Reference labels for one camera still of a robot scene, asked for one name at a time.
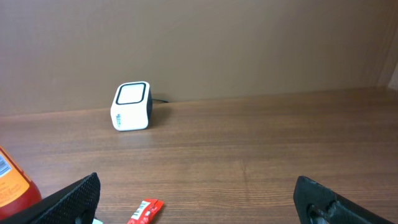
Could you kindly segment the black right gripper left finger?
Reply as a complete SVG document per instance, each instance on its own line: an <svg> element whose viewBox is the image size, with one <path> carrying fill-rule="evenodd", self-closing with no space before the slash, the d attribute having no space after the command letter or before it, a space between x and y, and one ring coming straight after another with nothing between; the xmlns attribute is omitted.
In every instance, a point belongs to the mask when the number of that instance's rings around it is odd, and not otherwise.
<svg viewBox="0 0 398 224"><path fill-rule="evenodd" d="M1 224L92 224L100 190L100 180L94 172L2 220Z"/></svg>

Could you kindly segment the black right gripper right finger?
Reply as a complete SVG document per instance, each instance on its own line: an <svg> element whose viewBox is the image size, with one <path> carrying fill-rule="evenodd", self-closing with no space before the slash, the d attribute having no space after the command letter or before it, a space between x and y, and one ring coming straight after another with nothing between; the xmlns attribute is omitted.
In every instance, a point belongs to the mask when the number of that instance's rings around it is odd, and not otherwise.
<svg viewBox="0 0 398 224"><path fill-rule="evenodd" d="M298 177L293 198L301 224L392 224L306 176Z"/></svg>

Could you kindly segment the sriracha chilli sauce bottle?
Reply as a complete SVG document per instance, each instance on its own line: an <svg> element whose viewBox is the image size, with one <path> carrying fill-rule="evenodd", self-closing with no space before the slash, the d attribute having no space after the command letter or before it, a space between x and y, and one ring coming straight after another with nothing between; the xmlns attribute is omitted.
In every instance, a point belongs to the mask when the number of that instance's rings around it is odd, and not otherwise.
<svg viewBox="0 0 398 224"><path fill-rule="evenodd" d="M9 153L1 148L1 220L25 210L41 201L34 181Z"/></svg>

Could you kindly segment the red stick sachet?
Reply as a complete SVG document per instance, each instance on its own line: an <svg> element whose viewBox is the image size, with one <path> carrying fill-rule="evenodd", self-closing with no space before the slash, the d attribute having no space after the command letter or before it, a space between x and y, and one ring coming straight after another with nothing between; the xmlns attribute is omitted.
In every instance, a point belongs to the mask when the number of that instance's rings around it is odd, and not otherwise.
<svg viewBox="0 0 398 224"><path fill-rule="evenodd" d="M144 199L127 224L150 224L163 205L164 202L158 199Z"/></svg>

